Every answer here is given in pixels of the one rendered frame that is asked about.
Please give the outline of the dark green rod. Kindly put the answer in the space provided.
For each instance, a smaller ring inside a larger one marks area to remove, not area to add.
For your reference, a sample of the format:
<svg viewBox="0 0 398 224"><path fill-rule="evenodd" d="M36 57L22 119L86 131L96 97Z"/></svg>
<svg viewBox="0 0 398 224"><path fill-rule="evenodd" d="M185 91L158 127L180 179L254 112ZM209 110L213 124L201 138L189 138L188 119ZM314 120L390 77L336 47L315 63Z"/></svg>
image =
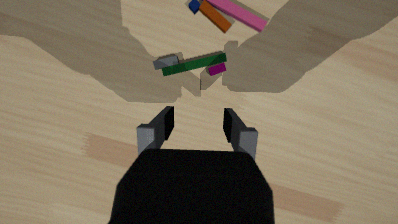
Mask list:
<svg viewBox="0 0 398 224"><path fill-rule="evenodd" d="M193 70L193 69L197 69L197 68L201 68L201 67L206 67L206 66L226 62L226 61L227 61L226 53L222 53L222 54L218 54L218 55L214 55L214 56L210 56L210 57L206 57L206 58L202 58L202 59L197 59L197 60L193 60L193 61L189 61L189 62L185 62L185 63L173 65L173 66L164 67L161 69L163 72L163 76L168 76L168 75L185 72L185 71L189 71L189 70Z"/></svg>

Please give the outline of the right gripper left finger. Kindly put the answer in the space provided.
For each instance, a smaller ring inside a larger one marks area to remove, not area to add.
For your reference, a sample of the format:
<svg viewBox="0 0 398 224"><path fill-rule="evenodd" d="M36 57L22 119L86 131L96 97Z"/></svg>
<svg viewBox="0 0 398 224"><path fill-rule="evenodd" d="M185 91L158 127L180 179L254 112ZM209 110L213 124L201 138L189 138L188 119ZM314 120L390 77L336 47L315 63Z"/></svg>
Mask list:
<svg viewBox="0 0 398 224"><path fill-rule="evenodd" d="M160 149L174 128L174 106L166 106L151 122L137 130L138 156L146 149Z"/></svg>

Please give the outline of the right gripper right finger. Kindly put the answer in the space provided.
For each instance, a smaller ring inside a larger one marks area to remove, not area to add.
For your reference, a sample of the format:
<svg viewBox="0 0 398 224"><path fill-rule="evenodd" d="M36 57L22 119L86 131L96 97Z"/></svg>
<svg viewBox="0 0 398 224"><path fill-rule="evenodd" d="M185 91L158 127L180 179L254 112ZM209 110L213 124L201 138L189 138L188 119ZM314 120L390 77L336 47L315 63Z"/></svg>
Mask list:
<svg viewBox="0 0 398 224"><path fill-rule="evenodd" d="M258 131L247 127L232 108L224 108L223 130L236 152L245 152L255 161Z"/></svg>

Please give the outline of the small magenta block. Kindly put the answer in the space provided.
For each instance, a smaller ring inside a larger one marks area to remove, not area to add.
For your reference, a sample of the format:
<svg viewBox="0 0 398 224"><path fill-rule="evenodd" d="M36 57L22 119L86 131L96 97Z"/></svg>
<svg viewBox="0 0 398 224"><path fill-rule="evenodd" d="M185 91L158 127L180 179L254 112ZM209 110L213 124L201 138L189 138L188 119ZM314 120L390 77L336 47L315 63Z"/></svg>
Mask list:
<svg viewBox="0 0 398 224"><path fill-rule="evenodd" d="M224 63L208 68L210 76L226 71Z"/></svg>

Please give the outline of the grey rectangular block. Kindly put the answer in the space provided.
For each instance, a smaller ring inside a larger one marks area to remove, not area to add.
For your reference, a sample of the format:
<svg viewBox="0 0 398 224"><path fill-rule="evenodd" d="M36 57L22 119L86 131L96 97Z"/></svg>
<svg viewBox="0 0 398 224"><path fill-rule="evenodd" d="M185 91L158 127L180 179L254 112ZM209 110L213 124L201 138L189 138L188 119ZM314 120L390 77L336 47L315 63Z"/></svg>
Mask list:
<svg viewBox="0 0 398 224"><path fill-rule="evenodd" d="M172 56L160 60L153 61L155 70L179 64L178 56Z"/></svg>

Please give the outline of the small blue cube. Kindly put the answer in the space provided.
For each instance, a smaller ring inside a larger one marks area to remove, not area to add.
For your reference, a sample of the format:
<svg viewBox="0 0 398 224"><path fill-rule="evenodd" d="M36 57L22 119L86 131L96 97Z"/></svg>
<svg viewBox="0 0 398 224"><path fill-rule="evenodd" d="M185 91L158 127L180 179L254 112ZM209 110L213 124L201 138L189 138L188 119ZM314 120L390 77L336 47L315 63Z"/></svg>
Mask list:
<svg viewBox="0 0 398 224"><path fill-rule="evenodd" d="M194 13L194 15L199 11L199 7L201 6L197 0L192 0L188 4L190 10Z"/></svg>

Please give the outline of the orange rod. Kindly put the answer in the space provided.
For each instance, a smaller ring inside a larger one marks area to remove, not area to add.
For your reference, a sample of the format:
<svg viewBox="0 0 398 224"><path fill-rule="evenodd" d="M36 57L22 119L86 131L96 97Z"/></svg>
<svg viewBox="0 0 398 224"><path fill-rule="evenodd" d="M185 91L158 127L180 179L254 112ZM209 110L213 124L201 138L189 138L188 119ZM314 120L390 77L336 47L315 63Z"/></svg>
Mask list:
<svg viewBox="0 0 398 224"><path fill-rule="evenodd" d="M232 25L226 20L216 9L214 9L206 0L199 7L199 11L206 16L214 25L216 25L223 33Z"/></svg>

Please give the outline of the pink rod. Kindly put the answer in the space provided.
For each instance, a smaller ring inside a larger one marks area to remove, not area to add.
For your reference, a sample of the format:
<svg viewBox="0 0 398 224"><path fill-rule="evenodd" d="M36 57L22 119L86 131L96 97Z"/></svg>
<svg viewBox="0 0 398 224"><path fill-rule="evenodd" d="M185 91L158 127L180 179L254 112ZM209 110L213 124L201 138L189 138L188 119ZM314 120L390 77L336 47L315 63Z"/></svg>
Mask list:
<svg viewBox="0 0 398 224"><path fill-rule="evenodd" d="M250 13L242 7L234 4L229 0L206 0L212 7L227 14L228 16L238 20L239 22L249 26L250 28L261 32L263 31L267 21Z"/></svg>

